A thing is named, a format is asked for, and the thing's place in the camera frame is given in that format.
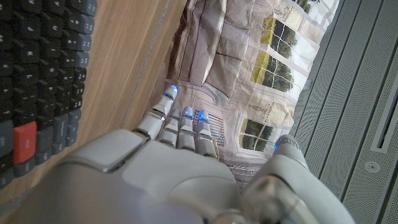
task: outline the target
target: white robotic arm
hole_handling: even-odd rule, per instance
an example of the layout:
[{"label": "white robotic arm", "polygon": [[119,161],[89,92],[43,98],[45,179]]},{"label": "white robotic arm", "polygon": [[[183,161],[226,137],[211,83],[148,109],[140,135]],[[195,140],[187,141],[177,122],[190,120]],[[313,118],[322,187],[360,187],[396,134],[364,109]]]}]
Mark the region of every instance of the white robotic arm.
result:
[{"label": "white robotic arm", "polygon": [[217,160],[206,111],[196,133],[190,107],[173,110],[163,125],[177,92],[168,87],[133,132],[115,130],[67,156],[10,222],[354,223],[291,136],[279,139],[241,197]]}]

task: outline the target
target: keyboard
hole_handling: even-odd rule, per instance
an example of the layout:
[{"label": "keyboard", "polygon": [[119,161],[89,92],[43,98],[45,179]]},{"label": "keyboard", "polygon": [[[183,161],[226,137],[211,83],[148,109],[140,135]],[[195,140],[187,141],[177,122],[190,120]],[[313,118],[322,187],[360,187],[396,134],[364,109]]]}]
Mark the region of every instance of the keyboard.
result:
[{"label": "keyboard", "polygon": [[0,0],[0,189],[75,143],[96,0]]}]

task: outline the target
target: keyboard key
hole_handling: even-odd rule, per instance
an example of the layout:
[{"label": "keyboard key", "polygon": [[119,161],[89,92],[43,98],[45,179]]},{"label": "keyboard key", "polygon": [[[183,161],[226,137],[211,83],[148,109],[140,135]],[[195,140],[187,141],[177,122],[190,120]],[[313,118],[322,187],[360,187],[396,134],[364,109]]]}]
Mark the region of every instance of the keyboard key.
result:
[{"label": "keyboard key", "polygon": [[12,101],[0,101],[0,122],[11,120],[13,116]]},{"label": "keyboard key", "polygon": [[79,123],[68,124],[67,136],[77,135],[77,129],[79,128]]},{"label": "keyboard key", "polygon": [[63,21],[61,17],[42,13],[42,35],[47,37],[61,38]]},{"label": "keyboard key", "polygon": [[62,15],[65,11],[65,0],[43,0],[43,10]]},{"label": "keyboard key", "polygon": [[0,77],[0,100],[12,97],[12,80],[10,77]]},{"label": "keyboard key", "polygon": [[14,39],[14,53],[20,63],[37,63],[40,60],[40,46],[36,41]]},{"label": "keyboard key", "polygon": [[35,154],[36,122],[14,128],[13,164],[27,161]]},{"label": "keyboard key", "polygon": [[81,83],[86,80],[87,70],[85,68],[74,68],[73,71],[75,72],[74,83]]},{"label": "keyboard key", "polygon": [[36,104],[25,105],[14,109],[14,124],[15,126],[22,126],[36,120],[37,107]]},{"label": "keyboard key", "polygon": [[13,1],[5,0],[0,2],[0,19],[1,20],[11,20],[12,18],[12,4]]},{"label": "keyboard key", "polygon": [[35,157],[32,156],[30,159],[20,164],[14,165],[14,175],[15,177],[22,177],[23,175],[29,173],[35,167]]},{"label": "keyboard key", "polygon": [[13,147],[13,136],[14,126],[12,121],[3,121],[0,123],[0,157],[9,154]]},{"label": "keyboard key", "polygon": [[35,85],[24,88],[14,88],[14,103],[18,106],[31,105],[37,99],[37,87]]},{"label": "keyboard key", "polygon": [[60,143],[52,144],[52,154],[57,155],[65,148],[65,139],[63,139]]},{"label": "keyboard key", "polygon": [[79,35],[77,32],[71,30],[64,30],[62,32],[62,49],[65,50],[76,50]]},{"label": "keyboard key", "polygon": [[12,167],[0,172],[0,189],[8,185],[14,179],[14,169]]},{"label": "keyboard key", "polygon": [[97,10],[96,0],[67,0],[67,6],[92,17],[95,16]]},{"label": "keyboard key", "polygon": [[61,68],[60,75],[58,76],[59,85],[69,85],[73,83],[73,69],[72,68]]},{"label": "keyboard key", "polygon": [[54,112],[50,115],[38,115],[36,123],[38,131],[51,127],[54,124]]},{"label": "keyboard key", "polygon": [[14,11],[16,34],[24,39],[40,38],[40,18]]},{"label": "keyboard key", "polygon": [[12,152],[0,157],[0,170],[6,170],[12,166]]},{"label": "keyboard key", "polygon": [[65,140],[67,136],[67,126],[68,126],[68,115],[64,114],[61,116],[57,116],[54,119],[54,143],[60,143]]},{"label": "keyboard key", "polygon": [[12,74],[12,56],[7,52],[0,52],[0,77]]},{"label": "keyboard key", "polygon": [[53,127],[50,126],[46,129],[37,132],[36,137],[36,152],[46,152],[51,149],[53,139]]},{"label": "keyboard key", "polygon": [[55,103],[55,115],[60,116],[63,114],[67,114],[70,110],[70,101],[60,101]]},{"label": "keyboard key", "polygon": [[17,0],[16,8],[18,10],[38,14],[42,11],[42,0]]},{"label": "keyboard key", "polygon": [[76,50],[89,51],[91,49],[91,36],[78,34]]},{"label": "keyboard key", "polygon": [[39,68],[34,64],[14,65],[14,85],[35,85],[39,80]]},{"label": "keyboard key", "polygon": [[50,159],[51,155],[52,155],[51,145],[45,152],[36,152],[35,153],[35,165],[43,164],[45,161]]},{"label": "keyboard key", "polygon": [[57,79],[47,78],[45,80],[39,80],[37,82],[37,88],[39,91],[38,96],[41,98],[46,98],[48,96],[54,95],[57,92]]},{"label": "keyboard key", "polygon": [[12,47],[12,28],[8,24],[0,24],[0,50],[10,50]]},{"label": "keyboard key", "polygon": [[55,96],[37,99],[37,113],[42,116],[51,116],[55,110]]},{"label": "keyboard key", "polygon": [[80,109],[69,112],[69,118],[68,118],[69,124],[75,124],[79,122],[80,118],[81,118]]},{"label": "keyboard key", "polygon": [[72,92],[75,96],[81,96],[85,90],[84,83],[77,83],[72,85]]},{"label": "keyboard key", "polygon": [[73,136],[67,136],[65,146],[66,147],[72,146],[76,142],[76,138],[77,138],[77,134],[73,135]]},{"label": "keyboard key", "polygon": [[58,58],[61,54],[61,41],[56,38],[45,38],[40,39],[40,47],[42,57],[45,58]]},{"label": "keyboard key", "polygon": [[72,98],[70,98],[70,109],[77,110],[81,108],[82,101],[83,100],[81,96],[73,96]]},{"label": "keyboard key", "polygon": [[40,59],[40,78],[57,77],[60,64],[58,60]]},{"label": "keyboard key", "polygon": [[57,100],[65,100],[72,95],[72,85],[57,86]]}]

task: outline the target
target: red key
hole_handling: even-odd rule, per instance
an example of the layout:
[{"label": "red key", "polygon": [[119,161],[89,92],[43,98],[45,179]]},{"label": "red key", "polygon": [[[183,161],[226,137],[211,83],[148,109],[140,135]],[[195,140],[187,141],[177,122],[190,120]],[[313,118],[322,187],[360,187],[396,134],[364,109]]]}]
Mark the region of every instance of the red key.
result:
[{"label": "red key", "polygon": [[25,162],[35,154],[36,130],[35,121],[14,128],[14,150],[12,150],[14,164]]}]

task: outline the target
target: wooden table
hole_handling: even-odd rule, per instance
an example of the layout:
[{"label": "wooden table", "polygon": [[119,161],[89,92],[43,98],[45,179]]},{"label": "wooden table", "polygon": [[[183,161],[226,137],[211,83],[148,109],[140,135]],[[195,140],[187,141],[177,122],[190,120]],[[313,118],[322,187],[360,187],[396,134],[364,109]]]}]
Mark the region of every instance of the wooden table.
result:
[{"label": "wooden table", "polygon": [[110,130],[132,129],[145,112],[186,0],[97,2],[77,141],[0,190],[0,204],[35,186],[82,144]]}]

